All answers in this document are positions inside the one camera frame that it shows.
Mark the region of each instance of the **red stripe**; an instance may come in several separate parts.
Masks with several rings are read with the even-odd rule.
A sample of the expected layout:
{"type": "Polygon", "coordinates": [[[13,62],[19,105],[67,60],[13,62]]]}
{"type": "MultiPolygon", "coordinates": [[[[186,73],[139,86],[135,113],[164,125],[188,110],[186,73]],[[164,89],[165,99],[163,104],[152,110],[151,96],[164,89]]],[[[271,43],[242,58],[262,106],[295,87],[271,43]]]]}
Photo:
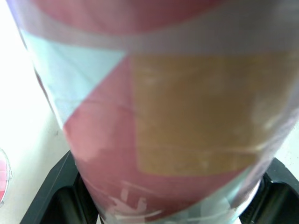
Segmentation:
{"type": "Polygon", "coordinates": [[[45,13],[81,30],[131,34],[188,20],[224,0],[31,0],[45,13]]]}

